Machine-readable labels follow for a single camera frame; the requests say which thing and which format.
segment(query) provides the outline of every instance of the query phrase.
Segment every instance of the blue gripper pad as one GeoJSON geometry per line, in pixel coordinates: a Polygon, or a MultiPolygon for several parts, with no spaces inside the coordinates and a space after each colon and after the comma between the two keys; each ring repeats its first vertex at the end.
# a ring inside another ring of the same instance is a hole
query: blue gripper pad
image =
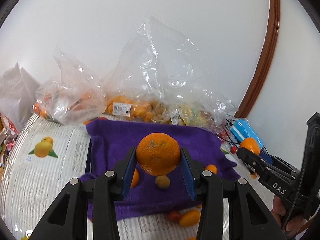
{"type": "Polygon", "coordinates": [[[187,158],[183,150],[180,150],[180,152],[181,152],[180,166],[182,170],[184,183],[186,184],[188,195],[194,201],[196,199],[195,178],[192,175],[191,168],[189,166],[189,163],[187,161],[187,158]]]}
{"type": "Polygon", "coordinates": [[[125,196],[129,193],[132,177],[134,173],[134,169],[136,168],[137,160],[136,160],[136,150],[131,154],[130,159],[128,161],[127,168],[124,172],[123,178],[122,178],[122,191],[121,195],[124,199],[125,196]]]}
{"type": "Polygon", "coordinates": [[[260,152],[259,156],[264,159],[268,164],[273,165],[273,161],[270,155],[260,152]]]}

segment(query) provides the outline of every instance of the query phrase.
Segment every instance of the small red fruit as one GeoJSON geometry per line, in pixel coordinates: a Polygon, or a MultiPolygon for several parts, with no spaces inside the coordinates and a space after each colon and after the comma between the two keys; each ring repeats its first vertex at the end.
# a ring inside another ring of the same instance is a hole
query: small red fruit
{"type": "Polygon", "coordinates": [[[232,153],[232,154],[235,154],[236,152],[237,152],[237,147],[236,146],[232,146],[232,147],[230,147],[230,152],[232,153]]]}
{"type": "Polygon", "coordinates": [[[178,211],[170,211],[168,214],[167,214],[167,220],[169,220],[170,222],[173,222],[173,223],[178,223],[181,219],[182,215],[180,215],[180,213],[178,211]]]}

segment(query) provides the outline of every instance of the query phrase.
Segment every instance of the human hand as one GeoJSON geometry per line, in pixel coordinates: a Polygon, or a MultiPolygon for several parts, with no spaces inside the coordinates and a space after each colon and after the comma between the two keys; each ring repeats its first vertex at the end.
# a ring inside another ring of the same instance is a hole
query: human hand
{"type": "MultiPolygon", "coordinates": [[[[276,219],[277,223],[282,227],[281,219],[285,215],[285,207],[279,197],[276,195],[273,198],[273,207],[270,211],[273,217],[276,219]]],[[[292,238],[299,229],[305,224],[306,220],[303,218],[302,215],[296,216],[292,218],[287,226],[285,227],[285,235],[288,239],[292,238]]]]}

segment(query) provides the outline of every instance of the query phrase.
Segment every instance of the blue box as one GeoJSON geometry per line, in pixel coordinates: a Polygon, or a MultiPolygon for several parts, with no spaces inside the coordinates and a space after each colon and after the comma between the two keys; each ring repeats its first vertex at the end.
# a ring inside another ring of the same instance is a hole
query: blue box
{"type": "Polygon", "coordinates": [[[262,149],[264,145],[261,138],[252,130],[247,119],[244,119],[244,118],[238,119],[233,124],[230,131],[240,142],[242,142],[245,138],[251,137],[257,141],[260,149],[262,149]]]}

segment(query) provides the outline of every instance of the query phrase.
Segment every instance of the price label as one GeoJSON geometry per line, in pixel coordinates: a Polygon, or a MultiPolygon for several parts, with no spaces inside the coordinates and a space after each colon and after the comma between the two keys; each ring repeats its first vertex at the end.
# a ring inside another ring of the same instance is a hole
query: price label
{"type": "Polygon", "coordinates": [[[172,125],[177,125],[179,123],[179,114],[170,115],[172,125]]]}
{"type": "Polygon", "coordinates": [[[130,104],[113,103],[112,114],[130,117],[130,104]]]}

